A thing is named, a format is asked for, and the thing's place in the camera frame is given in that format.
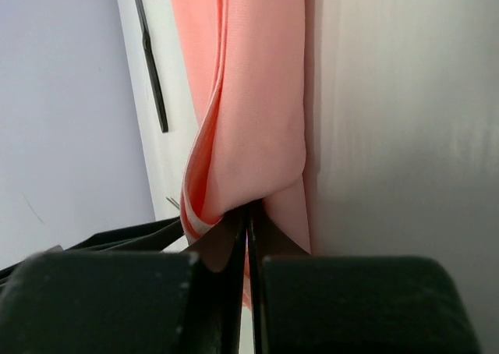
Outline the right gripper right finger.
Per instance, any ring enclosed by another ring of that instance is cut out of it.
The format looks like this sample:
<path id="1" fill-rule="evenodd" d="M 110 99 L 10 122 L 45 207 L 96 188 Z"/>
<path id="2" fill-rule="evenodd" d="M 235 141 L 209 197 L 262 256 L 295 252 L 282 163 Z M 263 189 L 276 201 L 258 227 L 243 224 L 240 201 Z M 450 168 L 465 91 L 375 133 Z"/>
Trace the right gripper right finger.
<path id="1" fill-rule="evenodd" d="M 478 353 L 452 278 L 426 257 L 318 257 L 249 211 L 258 353 Z"/>

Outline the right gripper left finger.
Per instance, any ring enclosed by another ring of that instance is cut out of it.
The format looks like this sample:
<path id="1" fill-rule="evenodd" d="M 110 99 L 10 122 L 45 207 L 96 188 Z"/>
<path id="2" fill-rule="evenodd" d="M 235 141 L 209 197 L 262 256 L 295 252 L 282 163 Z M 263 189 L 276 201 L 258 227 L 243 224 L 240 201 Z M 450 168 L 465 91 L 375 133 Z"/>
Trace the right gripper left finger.
<path id="1" fill-rule="evenodd" d="M 246 225 L 237 209 L 178 253 L 1 279 L 2 352 L 237 352 Z"/>

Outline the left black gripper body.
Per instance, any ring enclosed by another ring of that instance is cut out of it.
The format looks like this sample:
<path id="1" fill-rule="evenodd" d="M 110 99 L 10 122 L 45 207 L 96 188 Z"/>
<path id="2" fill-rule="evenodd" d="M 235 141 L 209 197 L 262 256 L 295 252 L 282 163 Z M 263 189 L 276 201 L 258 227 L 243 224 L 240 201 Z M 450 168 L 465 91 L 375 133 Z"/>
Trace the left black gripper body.
<path id="1" fill-rule="evenodd" d="M 183 237 L 179 218 L 113 229 L 92 235 L 66 250 L 46 252 L 1 271 L 1 279 L 21 277 L 36 270 L 45 278 L 54 274 L 78 273 L 94 260 L 114 260 L 124 253 L 159 253 Z"/>

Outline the pink satin napkin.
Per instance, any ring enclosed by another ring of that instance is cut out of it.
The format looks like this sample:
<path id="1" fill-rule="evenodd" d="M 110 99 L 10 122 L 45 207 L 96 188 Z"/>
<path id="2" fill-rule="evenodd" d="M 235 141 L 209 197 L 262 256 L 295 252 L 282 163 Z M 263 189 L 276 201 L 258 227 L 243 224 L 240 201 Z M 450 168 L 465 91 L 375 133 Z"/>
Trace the pink satin napkin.
<path id="1" fill-rule="evenodd" d="M 309 250 L 305 0 L 171 3 L 199 124 L 180 193 L 187 239 L 259 200 Z"/>

